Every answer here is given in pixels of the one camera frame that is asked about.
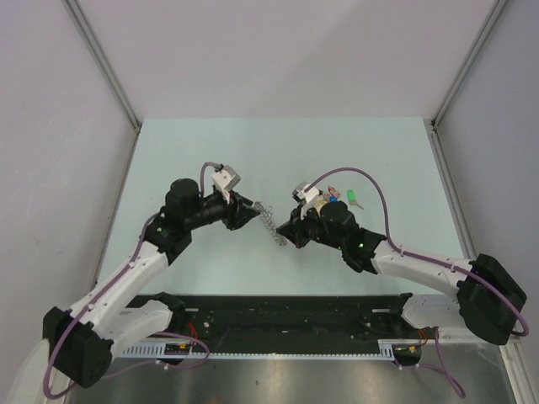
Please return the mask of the round metal keyring disc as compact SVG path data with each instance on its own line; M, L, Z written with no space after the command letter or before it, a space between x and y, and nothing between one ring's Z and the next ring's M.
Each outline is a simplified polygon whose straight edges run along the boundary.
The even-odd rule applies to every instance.
M271 206L265 206L260 201L255 201L253 207L259 212L259 219L264 224L264 227L269 232L273 241L280 247L287 245L287 240L277 232L277 225L273 217Z

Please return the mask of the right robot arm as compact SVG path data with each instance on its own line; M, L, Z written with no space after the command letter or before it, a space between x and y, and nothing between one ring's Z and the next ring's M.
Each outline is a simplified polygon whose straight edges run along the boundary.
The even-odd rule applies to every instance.
M515 334L527 300L496 258L483 253L473 260L436 258L407 250L361 227L343 202L309 210L297 206L276 231L298 248L316 242L339 250L357 273L403 278L439 291L456 301L457 313L472 334L495 345L506 344Z

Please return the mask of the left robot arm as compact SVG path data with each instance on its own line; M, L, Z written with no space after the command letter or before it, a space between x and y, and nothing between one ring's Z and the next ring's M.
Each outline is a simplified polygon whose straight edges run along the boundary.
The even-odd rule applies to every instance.
M134 252L105 281L69 309L50 309L43 319L43 338L50 344L43 391L51 399L53 369L88 388L101 380L125 349L151 335L179 335L186 326L182 311L152 299L127 314L122 311L141 289L179 257L192 232L220 221L238 230L259 215L253 201L233 190L214 189L203 197L190 178L174 181L158 213L144 224Z

